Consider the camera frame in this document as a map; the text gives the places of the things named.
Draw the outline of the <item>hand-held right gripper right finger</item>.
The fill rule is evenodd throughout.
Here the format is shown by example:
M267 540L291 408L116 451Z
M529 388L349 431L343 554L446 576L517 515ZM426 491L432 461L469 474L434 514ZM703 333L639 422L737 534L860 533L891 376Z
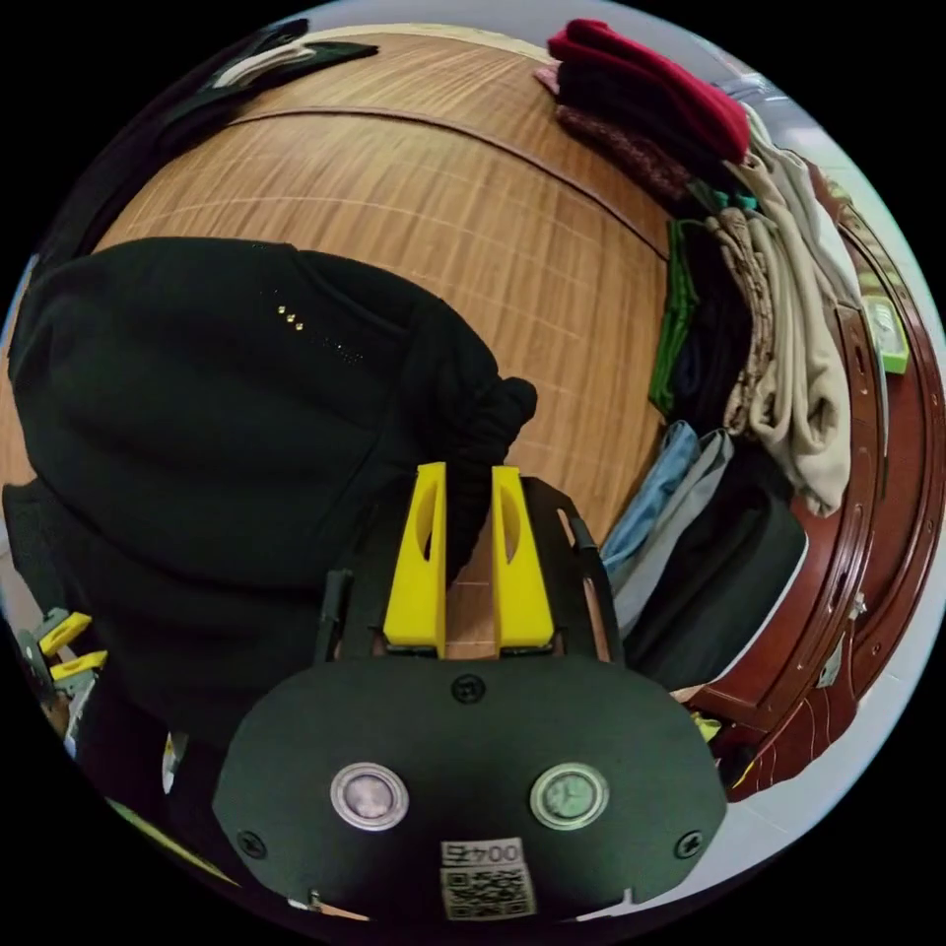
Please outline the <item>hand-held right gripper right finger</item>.
M492 469L492 596L499 655L545 650L554 621L520 472Z

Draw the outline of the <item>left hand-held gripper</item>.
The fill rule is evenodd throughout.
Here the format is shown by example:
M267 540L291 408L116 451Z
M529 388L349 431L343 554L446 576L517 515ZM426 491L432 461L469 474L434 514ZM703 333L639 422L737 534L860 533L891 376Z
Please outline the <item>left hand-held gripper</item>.
M75 746L78 720L108 658L105 650L74 653L72 644L91 624L89 615L54 608L34 628L14 632L20 666L66 748Z

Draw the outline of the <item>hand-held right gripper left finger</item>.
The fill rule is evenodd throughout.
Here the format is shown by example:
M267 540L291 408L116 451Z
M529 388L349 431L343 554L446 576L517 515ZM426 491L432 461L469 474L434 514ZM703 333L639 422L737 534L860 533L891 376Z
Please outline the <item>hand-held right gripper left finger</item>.
M445 657L446 465L417 468L382 626L387 645Z

